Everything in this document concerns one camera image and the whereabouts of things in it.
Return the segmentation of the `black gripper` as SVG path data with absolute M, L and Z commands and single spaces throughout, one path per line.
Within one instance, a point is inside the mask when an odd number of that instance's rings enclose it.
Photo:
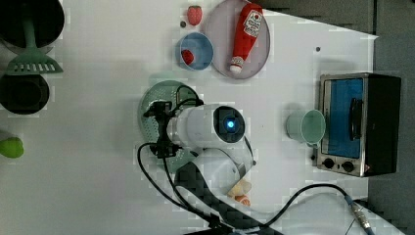
M 152 153 L 158 159 L 172 158 L 176 156 L 179 146 L 175 145 L 167 134 L 167 127 L 172 113 L 170 111 L 172 103 L 169 101 L 156 101 L 150 105 L 150 108 L 143 114 L 144 118 L 154 118 L 158 124 L 158 140 L 156 145 L 151 148 Z

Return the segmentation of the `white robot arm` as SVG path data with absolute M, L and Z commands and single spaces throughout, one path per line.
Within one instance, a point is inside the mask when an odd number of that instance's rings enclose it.
M 199 99 L 192 102 L 194 105 L 189 107 L 186 101 L 177 104 L 154 101 L 143 118 L 154 119 L 158 124 L 158 140 L 148 144 L 157 158 L 163 161 L 173 158 L 179 150 L 194 157 L 173 174 L 166 175 L 174 193 L 170 201 L 206 220 L 211 234 L 289 235 L 288 231 L 294 229 L 300 235 L 323 235 L 323 230 L 329 229 L 331 235 L 405 235 L 359 205 L 344 189 L 329 183 L 299 189 L 275 213 L 238 205 L 231 191 L 255 165 L 244 117 L 232 107 L 206 105 Z M 273 227 L 298 196 L 316 188 L 330 188 L 342 195 L 354 231 L 323 221 L 307 225 L 292 220 L 281 229 Z

